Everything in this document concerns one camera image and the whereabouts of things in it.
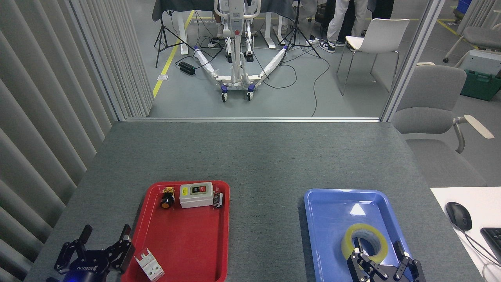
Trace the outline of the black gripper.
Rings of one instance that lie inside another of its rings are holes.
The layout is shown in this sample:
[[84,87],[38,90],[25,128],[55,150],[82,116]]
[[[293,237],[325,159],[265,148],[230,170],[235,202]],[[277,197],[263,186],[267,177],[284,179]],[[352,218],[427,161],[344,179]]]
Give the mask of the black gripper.
[[[80,237],[72,242],[63,244],[58,255],[54,270],[63,274],[63,282],[105,282],[109,268],[119,273],[125,273],[134,255],[135,247],[131,242],[130,225],[124,225],[120,238],[116,243],[103,252],[89,252],[86,254],[87,243],[92,227],[85,225]],[[74,253],[77,258],[72,262]]]
[[360,238],[356,238],[355,248],[347,258],[347,266],[353,282],[399,282],[404,279],[404,272],[409,269],[412,282],[426,282],[421,262],[412,259],[404,249],[401,241],[395,241],[393,248],[399,260],[397,267],[378,267],[364,254]]

